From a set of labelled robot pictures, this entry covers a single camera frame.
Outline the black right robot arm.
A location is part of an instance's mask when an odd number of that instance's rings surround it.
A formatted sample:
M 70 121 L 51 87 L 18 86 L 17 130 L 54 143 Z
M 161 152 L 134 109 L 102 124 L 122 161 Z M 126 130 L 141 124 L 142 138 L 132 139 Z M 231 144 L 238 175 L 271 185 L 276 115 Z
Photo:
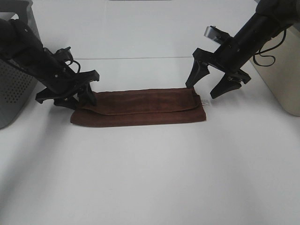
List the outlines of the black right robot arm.
M 185 83 L 192 88 L 199 80 L 210 72 L 212 66 L 224 76 L 214 87 L 210 95 L 217 98 L 229 91 L 241 88 L 251 78 L 241 67 L 261 48 L 280 32 L 300 21 L 300 2 L 298 0 L 261 0 L 257 4 L 254 15 L 232 37 L 227 32 L 214 26 L 208 26 L 204 35 L 220 46 L 215 52 L 197 48 L 191 73 Z

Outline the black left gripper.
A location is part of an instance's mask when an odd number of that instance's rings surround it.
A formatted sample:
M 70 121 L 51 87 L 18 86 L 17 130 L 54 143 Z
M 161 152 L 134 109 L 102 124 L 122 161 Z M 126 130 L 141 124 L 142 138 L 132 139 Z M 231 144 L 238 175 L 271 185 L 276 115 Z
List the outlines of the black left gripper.
M 80 72 L 80 64 L 58 61 L 47 48 L 35 48 L 35 75 L 46 87 L 36 95 L 39 103 L 54 99 L 54 105 L 75 110 L 80 105 L 97 105 L 90 83 L 99 81 L 96 70 Z

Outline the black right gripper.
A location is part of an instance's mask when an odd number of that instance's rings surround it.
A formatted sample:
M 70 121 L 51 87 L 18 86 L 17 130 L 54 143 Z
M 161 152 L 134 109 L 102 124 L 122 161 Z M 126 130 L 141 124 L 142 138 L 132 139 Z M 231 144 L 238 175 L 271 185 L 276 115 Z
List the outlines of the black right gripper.
M 247 52 L 238 42 L 230 37 L 215 52 L 208 52 L 197 48 L 194 53 L 194 63 L 190 75 L 185 83 L 186 87 L 194 87 L 194 85 L 208 75 L 210 72 L 208 66 L 212 66 L 225 73 L 234 74 L 245 84 L 248 83 L 250 76 L 241 70 L 241 67 L 251 58 L 251 54 Z M 234 80 L 222 79 L 210 92 L 212 98 L 241 88 L 240 82 Z

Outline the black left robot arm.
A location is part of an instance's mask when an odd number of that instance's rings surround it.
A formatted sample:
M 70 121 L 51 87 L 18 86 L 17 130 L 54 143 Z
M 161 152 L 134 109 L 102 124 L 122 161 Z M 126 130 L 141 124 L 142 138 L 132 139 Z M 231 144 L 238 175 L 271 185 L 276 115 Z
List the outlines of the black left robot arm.
M 73 110 L 80 102 L 97 104 L 90 83 L 99 81 L 98 72 L 75 72 L 70 65 L 79 63 L 74 60 L 69 47 L 52 53 L 19 19 L 0 21 L 0 58 L 45 86 L 36 95 L 39 103 L 52 99 L 55 106 Z

